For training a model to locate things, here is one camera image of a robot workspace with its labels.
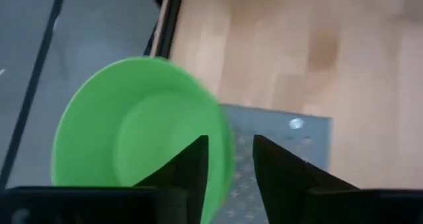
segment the wooden floor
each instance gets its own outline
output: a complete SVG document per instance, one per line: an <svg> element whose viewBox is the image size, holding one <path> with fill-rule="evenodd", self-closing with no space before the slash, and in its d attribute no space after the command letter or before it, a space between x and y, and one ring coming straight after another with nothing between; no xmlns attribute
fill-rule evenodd
<svg viewBox="0 0 423 224"><path fill-rule="evenodd" d="M183 0L171 60L223 103L333 118L338 177L423 188L421 0Z"/></svg>

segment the green plastic bowl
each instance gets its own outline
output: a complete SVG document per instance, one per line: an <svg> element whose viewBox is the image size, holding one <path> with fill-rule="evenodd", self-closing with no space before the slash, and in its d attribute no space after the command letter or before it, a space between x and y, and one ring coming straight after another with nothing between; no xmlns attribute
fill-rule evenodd
<svg viewBox="0 0 423 224"><path fill-rule="evenodd" d="M197 80L159 58L134 57L93 75L67 106L56 132L57 186L132 187L200 135L209 135L202 223L229 191L233 136L216 99Z"/></svg>

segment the green bowl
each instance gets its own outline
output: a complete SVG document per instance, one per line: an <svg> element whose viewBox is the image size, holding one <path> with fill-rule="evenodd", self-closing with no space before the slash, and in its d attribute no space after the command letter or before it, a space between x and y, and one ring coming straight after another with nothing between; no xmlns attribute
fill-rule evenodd
<svg viewBox="0 0 423 224"><path fill-rule="evenodd" d="M200 135L209 135L202 212L202 223L209 223L234 169L225 114L197 80L171 62L124 59L93 75L67 106L54 141L53 183L132 187Z"/></svg>

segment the black metal frame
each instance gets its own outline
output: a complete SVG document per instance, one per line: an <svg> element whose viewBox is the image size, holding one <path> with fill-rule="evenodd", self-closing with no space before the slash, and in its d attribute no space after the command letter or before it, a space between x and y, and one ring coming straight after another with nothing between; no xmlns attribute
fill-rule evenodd
<svg viewBox="0 0 423 224"><path fill-rule="evenodd" d="M54 0L50 16L48 18L48 23L46 29L44 30L44 35L40 47L38 49L38 54L36 61L32 70L32 74L29 80L28 87L26 89L24 101L22 103L15 128L13 130L11 142L7 149L5 161L1 167L0 173L0 190L4 190L9 181L9 177L12 172L13 164L15 163L16 156L18 154L20 141L25 130L26 122L30 113L32 102L36 94L38 87L38 82L40 80L41 72L44 67L44 62L46 60L48 50L53 38L53 27L57 17L60 14L61 7L64 0ZM161 7L163 0L155 0L156 4ZM163 27L158 35L157 49L154 56L169 58L172 46L172 40L174 31L176 28L176 21L178 18L179 8L182 0L168 0L165 15L163 17ZM144 55L149 55L151 47L153 45L155 30L157 24L154 27L154 31L150 36L147 47L144 51Z"/></svg>

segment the perforated plate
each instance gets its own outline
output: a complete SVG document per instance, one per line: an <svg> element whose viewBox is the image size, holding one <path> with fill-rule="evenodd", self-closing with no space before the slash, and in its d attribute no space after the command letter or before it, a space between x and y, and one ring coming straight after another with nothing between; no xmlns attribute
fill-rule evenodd
<svg viewBox="0 0 423 224"><path fill-rule="evenodd" d="M227 201L214 223L268 223L254 174L253 135L264 135L326 170L331 120L230 105L224 109L235 133L236 168Z"/></svg>

